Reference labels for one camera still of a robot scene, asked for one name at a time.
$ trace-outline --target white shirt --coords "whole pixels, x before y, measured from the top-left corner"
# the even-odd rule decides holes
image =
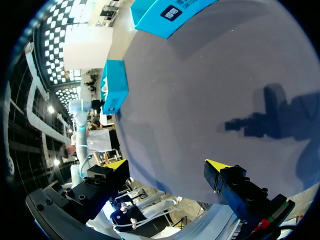
[[[76,145],[76,135],[71,136],[71,144]],[[92,130],[88,131],[88,137],[86,138],[86,144],[90,154],[94,152],[104,153],[111,151],[111,141],[108,129]]]

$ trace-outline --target yellow tape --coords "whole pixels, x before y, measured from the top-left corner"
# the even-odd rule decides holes
[[[217,162],[217,161],[213,161],[213,160],[210,160],[210,159],[206,159],[205,161],[207,161],[212,166],[214,166],[214,168],[217,169],[219,173],[220,173],[221,169],[224,169],[225,167],[228,167],[228,168],[231,167],[229,165],[226,165],[226,164],[223,164],[223,163],[220,163],[220,162]]]
[[[120,167],[121,164],[123,164],[125,161],[127,161],[127,159],[123,159],[123,160],[119,160],[119,161],[115,161],[113,163],[109,163],[109,164],[105,164],[102,167],[108,167],[113,169],[113,171],[115,171],[118,167]]]

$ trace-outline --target man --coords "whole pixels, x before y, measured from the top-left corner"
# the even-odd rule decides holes
[[[104,153],[112,149],[120,150],[116,130],[91,130],[86,132],[86,142],[89,149],[89,155],[93,155],[93,162],[89,161],[92,167],[95,164],[100,165],[100,158],[97,153]],[[69,158],[76,152],[76,135],[71,136],[71,145],[63,144],[60,147],[59,155],[65,159]]]
[[[135,230],[137,228],[137,222],[150,219],[163,212],[164,210],[172,207],[173,205],[181,202],[181,200],[183,199],[180,196],[171,196],[163,201],[149,206],[163,195],[165,195],[165,192],[158,191],[156,194],[139,201],[136,205],[127,206],[125,203],[123,203],[120,209],[114,211],[110,215],[110,219],[115,225],[133,225],[117,226],[115,227],[115,229],[119,232],[128,232],[131,230]]]

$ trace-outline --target gray table surface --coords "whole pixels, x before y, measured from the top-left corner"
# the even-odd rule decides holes
[[[220,0],[169,39],[139,31],[124,62],[133,178],[206,203],[205,159],[240,165],[270,198],[320,180],[319,61],[277,2]]]

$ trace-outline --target cyan box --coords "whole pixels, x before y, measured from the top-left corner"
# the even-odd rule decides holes
[[[188,19],[217,0],[135,0],[131,15],[136,29],[169,38]]]
[[[105,99],[102,88],[107,79],[107,97]],[[122,60],[107,60],[102,72],[100,83],[101,99],[105,99],[102,107],[103,114],[116,114],[129,92],[125,63]]]

